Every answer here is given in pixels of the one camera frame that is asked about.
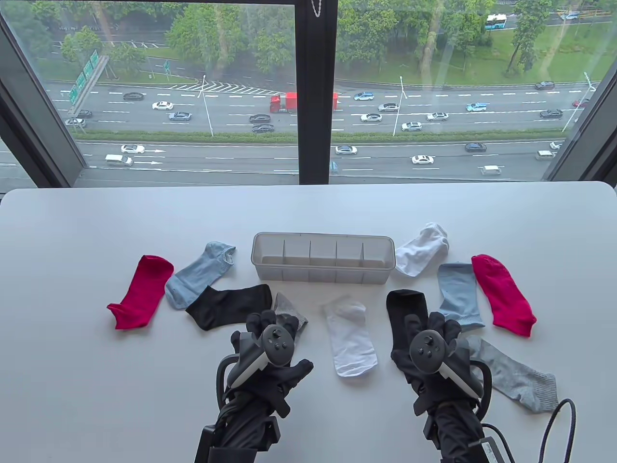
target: black gloved hand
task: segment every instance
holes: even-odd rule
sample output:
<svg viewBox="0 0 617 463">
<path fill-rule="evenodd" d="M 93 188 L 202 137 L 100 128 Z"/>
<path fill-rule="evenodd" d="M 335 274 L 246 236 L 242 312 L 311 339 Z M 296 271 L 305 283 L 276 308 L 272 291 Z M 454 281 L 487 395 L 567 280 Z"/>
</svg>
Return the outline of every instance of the black gloved hand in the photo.
<svg viewBox="0 0 617 463">
<path fill-rule="evenodd" d="M 420 322 L 417 315 L 405 317 L 405 332 L 409 344 L 417 334 L 427 329 L 437 331 L 444 338 L 446 344 L 450 344 L 461 332 L 461 326 L 457 321 L 446 321 L 444 315 L 440 312 L 431 312 L 426 326 Z M 462 360 L 469 365 L 469 349 L 462 349 L 460 353 L 463 354 Z M 426 375 L 420 372 L 409 356 L 409 347 L 392 351 L 391 357 L 399 370 L 405 374 L 407 383 L 411 384 L 418 395 L 418 400 L 413 404 L 413 411 L 416 416 L 420 416 L 426 411 L 431 414 L 440 403 L 447 401 L 463 401 L 469 404 L 470 410 L 477 405 L 477 401 L 471 399 L 452 380 L 444 378 L 439 373 Z"/>
<path fill-rule="evenodd" d="M 246 330 L 256 338 L 263 330 L 276 323 L 274 311 L 251 314 Z M 295 317 L 284 319 L 282 326 L 295 339 L 298 321 Z M 231 335 L 231 344 L 239 351 L 240 332 Z M 228 403 L 221 409 L 215 431 L 217 447 L 257 448 L 265 433 L 265 421 L 276 410 L 281 418 L 289 414 L 284 398 L 292 388 L 313 369 L 312 362 L 301 360 L 294 367 L 268 365 L 257 371 L 239 388 L 226 394 Z"/>
</svg>

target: van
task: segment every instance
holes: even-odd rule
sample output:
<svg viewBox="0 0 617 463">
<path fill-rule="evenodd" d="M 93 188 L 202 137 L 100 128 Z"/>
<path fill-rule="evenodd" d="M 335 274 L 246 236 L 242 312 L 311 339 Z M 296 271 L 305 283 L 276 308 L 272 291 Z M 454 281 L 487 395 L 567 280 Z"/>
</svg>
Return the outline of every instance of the van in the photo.
<svg viewBox="0 0 617 463">
<path fill-rule="evenodd" d="M 536 159 L 539 161 L 550 161 L 555 157 L 555 152 L 540 150 L 536 153 Z"/>
<path fill-rule="evenodd" d="M 105 161 L 116 167 L 131 167 L 133 165 L 133 158 L 121 154 L 108 154 L 105 156 Z"/>
<path fill-rule="evenodd" d="M 482 175 L 501 175 L 501 168 L 498 165 L 483 165 L 480 172 Z"/>
</svg>

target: blue car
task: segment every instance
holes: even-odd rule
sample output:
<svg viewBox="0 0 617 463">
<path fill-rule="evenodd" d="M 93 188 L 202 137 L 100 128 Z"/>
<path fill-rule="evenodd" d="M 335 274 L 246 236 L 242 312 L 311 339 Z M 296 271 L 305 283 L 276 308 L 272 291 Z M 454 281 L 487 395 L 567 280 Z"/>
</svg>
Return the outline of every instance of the blue car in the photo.
<svg viewBox="0 0 617 463">
<path fill-rule="evenodd" d="M 467 111 L 468 112 L 486 111 L 487 106 L 488 104 L 486 103 L 471 103 L 467 105 Z"/>
<path fill-rule="evenodd" d="M 190 112 L 178 111 L 169 115 L 169 120 L 191 120 L 193 115 Z"/>
<path fill-rule="evenodd" d="M 371 101 L 373 98 L 375 98 L 375 95 L 369 91 L 363 91 L 354 95 L 354 100 L 356 101 Z"/>
</svg>

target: clear plastic tray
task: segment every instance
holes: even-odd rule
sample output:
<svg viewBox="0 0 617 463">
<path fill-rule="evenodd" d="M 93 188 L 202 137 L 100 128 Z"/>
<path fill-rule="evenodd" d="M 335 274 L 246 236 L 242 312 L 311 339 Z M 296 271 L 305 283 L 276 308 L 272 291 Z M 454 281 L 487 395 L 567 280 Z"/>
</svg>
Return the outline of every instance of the clear plastic tray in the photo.
<svg viewBox="0 0 617 463">
<path fill-rule="evenodd" d="M 263 232 L 251 262 L 262 280 L 383 285 L 396 258 L 387 236 Z"/>
</svg>

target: light blue sock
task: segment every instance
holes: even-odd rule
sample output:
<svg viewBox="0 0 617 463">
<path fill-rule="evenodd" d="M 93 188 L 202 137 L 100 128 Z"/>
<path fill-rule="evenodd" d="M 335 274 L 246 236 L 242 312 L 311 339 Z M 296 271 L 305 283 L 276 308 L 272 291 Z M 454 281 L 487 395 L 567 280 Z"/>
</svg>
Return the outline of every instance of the light blue sock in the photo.
<svg viewBox="0 0 617 463">
<path fill-rule="evenodd" d="M 476 299 L 476 275 L 471 264 L 441 264 L 437 270 L 437 280 L 444 295 L 439 312 L 445 319 L 459 322 L 464 332 L 482 328 L 484 323 Z"/>
<path fill-rule="evenodd" d="M 167 300 L 174 309 L 186 310 L 207 286 L 222 277 L 233 265 L 235 246 L 211 241 L 191 265 L 172 276 L 165 285 Z"/>
</svg>

